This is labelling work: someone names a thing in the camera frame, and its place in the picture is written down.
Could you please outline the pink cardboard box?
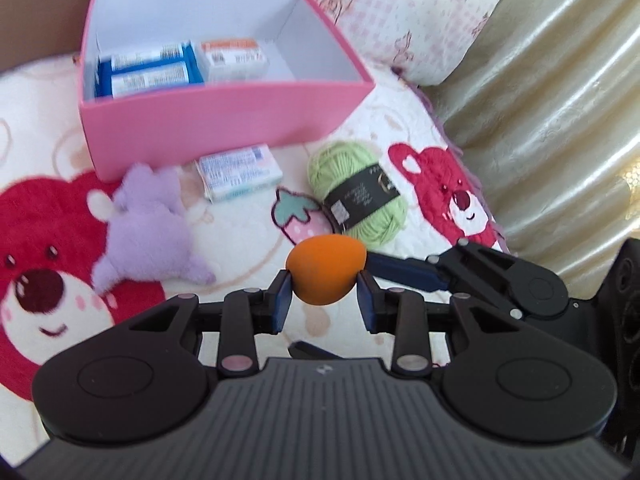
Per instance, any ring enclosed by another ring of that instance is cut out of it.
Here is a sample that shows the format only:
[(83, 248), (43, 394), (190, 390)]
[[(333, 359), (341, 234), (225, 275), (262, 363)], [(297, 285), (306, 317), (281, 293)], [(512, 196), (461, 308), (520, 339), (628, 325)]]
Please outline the pink cardboard box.
[(105, 181), (137, 162), (322, 139), (374, 87), (314, 0), (91, 0), (80, 66)]

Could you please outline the bear print blanket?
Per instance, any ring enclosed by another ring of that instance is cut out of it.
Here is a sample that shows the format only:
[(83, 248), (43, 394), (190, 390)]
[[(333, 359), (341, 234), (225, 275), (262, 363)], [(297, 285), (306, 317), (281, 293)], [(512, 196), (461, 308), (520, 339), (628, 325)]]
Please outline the bear print blanket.
[[(51, 259), (55, 249), (63, 259), (68, 244), (81, 242), (85, 233), (93, 238), (87, 248), (73, 250), (69, 264), (55, 264), (40, 250), (25, 258), (25, 270), (53, 263), (52, 272), (63, 280), (61, 300), (43, 314), (22, 311), (14, 292), (15, 273), (1, 256), (1, 313), (10, 329), (9, 339), (1, 331), (1, 456), (9, 464), (26, 460), (48, 440), (28, 396), (37, 365), (180, 292), (215, 301), (243, 285), (266, 287), (284, 266), (294, 240), (319, 234), (320, 228), (329, 232), (326, 216), (311, 203), (307, 181), (308, 158), (326, 142), (367, 143), (408, 202), (404, 229), (380, 252), (422, 258), (451, 245), (424, 220), (413, 186), (388, 160), (387, 150), (396, 143), (417, 153), (432, 146), (447, 152), (449, 167), (466, 174), (463, 191), (471, 194), (470, 216), (489, 219), (497, 237), (493, 248), (509, 251), (484, 204), (480, 181), (462, 166), (461, 150), (443, 135), (431, 103), (391, 68), (365, 63), (375, 88), (329, 140), (271, 149), (283, 172), (279, 186), (211, 203), (192, 162), (177, 170), (195, 250), (215, 273), (213, 285), (122, 283), (106, 299), (93, 295), (89, 274), (104, 247), (101, 220), (113, 212), (112, 188), (119, 183), (99, 185), (94, 176), (77, 106), (79, 66), (71, 56), (62, 56), (1, 75), (1, 238), (9, 235), (18, 249), (45, 242), (53, 246)], [(260, 364), (268, 356), (287, 356), (293, 340), (343, 356), (382, 356), (388, 362), (393, 338), (368, 335), (357, 310), (355, 292), (325, 308), (294, 299), (283, 333), (259, 337)]]

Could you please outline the orange makeup sponge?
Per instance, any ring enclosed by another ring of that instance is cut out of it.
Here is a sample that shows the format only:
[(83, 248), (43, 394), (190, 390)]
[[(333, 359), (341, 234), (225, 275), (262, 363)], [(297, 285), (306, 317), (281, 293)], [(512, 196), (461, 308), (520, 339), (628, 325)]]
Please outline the orange makeup sponge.
[(346, 296), (364, 269), (367, 248), (340, 234), (319, 235), (297, 244), (286, 259), (293, 292), (306, 304), (327, 306)]

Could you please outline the small white tissue pack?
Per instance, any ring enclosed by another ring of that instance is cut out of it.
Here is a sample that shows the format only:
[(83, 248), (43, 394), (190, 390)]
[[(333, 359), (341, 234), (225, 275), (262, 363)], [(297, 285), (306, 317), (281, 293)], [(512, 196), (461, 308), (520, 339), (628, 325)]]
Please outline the small white tissue pack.
[(281, 182), (283, 172), (266, 144), (238, 148), (196, 161), (205, 196), (211, 202), (230, 200)]

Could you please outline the blue wet wipes pack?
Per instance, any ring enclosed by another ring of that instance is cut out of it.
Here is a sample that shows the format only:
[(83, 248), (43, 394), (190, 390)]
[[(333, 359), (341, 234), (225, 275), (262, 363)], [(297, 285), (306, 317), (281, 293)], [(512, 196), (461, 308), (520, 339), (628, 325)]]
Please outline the blue wet wipes pack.
[(119, 99), (203, 82), (190, 42), (161, 44), (100, 58), (96, 66), (94, 95)]

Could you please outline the green yarn ball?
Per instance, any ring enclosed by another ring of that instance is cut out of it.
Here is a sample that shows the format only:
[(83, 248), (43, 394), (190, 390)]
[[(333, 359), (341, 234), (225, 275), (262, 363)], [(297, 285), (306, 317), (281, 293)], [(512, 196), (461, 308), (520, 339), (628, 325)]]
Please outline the green yarn ball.
[(389, 243), (405, 226), (407, 201), (368, 144), (323, 145), (308, 160), (307, 179), (337, 232), (370, 248)]

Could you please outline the clear dental floss box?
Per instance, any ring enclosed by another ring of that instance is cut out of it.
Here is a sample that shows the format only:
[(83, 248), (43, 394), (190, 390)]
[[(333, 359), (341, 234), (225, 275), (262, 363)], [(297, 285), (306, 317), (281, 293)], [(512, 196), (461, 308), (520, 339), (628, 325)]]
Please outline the clear dental floss box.
[(253, 38), (195, 41), (193, 50), (206, 82), (259, 79), (269, 67), (267, 55)]

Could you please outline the beige satin curtain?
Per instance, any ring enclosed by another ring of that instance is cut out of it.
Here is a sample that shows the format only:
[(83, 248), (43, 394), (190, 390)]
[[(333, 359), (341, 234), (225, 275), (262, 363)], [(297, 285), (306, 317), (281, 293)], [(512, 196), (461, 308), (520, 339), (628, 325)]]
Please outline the beige satin curtain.
[(639, 232), (639, 0), (501, 0), (427, 95), (510, 251), (591, 295)]

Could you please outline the purple plush toy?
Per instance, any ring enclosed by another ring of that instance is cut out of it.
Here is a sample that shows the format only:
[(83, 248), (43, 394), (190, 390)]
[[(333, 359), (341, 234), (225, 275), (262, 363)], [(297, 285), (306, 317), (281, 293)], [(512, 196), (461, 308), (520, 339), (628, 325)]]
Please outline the purple plush toy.
[(194, 250), (174, 168), (135, 164), (112, 197), (106, 245), (91, 272), (100, 295), (122, 281), (212, 284), (215, 274)]

